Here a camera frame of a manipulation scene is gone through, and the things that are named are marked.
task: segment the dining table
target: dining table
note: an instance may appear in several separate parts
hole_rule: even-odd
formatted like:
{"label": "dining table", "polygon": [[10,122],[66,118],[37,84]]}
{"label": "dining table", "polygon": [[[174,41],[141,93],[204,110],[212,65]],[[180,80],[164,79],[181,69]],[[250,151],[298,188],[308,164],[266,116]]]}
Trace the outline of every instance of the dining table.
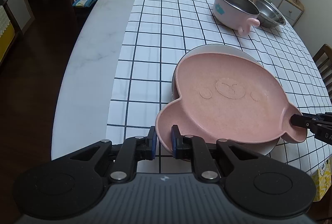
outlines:
{"label": "dining table", "polygon": [[[120,144],[147,136],[156,116],[172,101],[179,60],[195,47],[229,45],[252,56],[280,83],[304,113],[331,112],[331,102],[303,41],[286,21],[252,27],[249,35],[220,23],[214,0],[98,0],[77,39],[62,81],[52,136],[52,159],[101,139]],[[308,131],[302,143],[279,139],[267,155],[311,175],[330,157],[332,146]],[[190,172],[160,142],[153,161],[138,172]]]}

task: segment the stainless steel bowl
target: stainless steel bowl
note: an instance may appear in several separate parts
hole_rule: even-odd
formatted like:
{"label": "stainless steel bowl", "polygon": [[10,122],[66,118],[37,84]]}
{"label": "stainless steel bowl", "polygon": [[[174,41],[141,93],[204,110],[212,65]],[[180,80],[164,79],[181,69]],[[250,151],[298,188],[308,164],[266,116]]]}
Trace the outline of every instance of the stainless steel bowl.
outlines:
{"label": "stainless steel bowl", "polygon": [[277,25],[285,25],[286,20],[280,11],[266,0],[250,0],[253,2],[259,10],[259,16],[257,19],[261,23],[261,26],[271,28]]}

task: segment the floor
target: floor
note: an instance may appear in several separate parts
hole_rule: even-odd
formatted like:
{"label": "floor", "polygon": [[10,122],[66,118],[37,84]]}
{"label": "floor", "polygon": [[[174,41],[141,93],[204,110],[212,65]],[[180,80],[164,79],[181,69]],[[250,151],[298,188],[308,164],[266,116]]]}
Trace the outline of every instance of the floor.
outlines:
{"label": "floor", "polygon": [[29,0],[35,21],[0,67],[1,223],[19,216],[11,188],[27,169],[50,160],[53,119],[77,29],[65,0]]}

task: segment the pink bear-shaped plate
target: pink bear-shaped plate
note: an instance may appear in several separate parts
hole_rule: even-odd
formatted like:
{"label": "pink bear-shaped plate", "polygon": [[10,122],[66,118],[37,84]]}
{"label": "pink bear-shaped plate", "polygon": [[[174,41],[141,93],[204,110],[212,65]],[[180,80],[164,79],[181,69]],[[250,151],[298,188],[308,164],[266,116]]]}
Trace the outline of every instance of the pink bear-shaped plate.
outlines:
{"label": "pink bear-shaped plate", "polygon": [[230,139],[258,144],[279,137],[303,142],[307,130],[289,120],[301,112],[273,75],[250,60],[230,54],[201,53],[183,59],[175,82],[180,98],[167,104],[156,119],[162,145],[172,152],[171,127],[207,143]]}

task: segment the pink pot handle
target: pink pot handle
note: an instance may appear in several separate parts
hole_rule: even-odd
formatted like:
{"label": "pink pot handle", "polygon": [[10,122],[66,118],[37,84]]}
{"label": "pink pot handle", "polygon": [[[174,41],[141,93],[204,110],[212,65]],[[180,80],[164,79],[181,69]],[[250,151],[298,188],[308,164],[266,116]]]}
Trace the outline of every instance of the pink pot handle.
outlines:
{"label": "pink pot handle", "polygon": [[237,31],[239,32],[240,36],[244,37],[246,35],[249,35],[251,26],[259,27],[259,25],[260,25],[259,20],[254,19],[254,18],[248,18],[245,21],[244,26],[242,26],[242,27],[240,26]]}

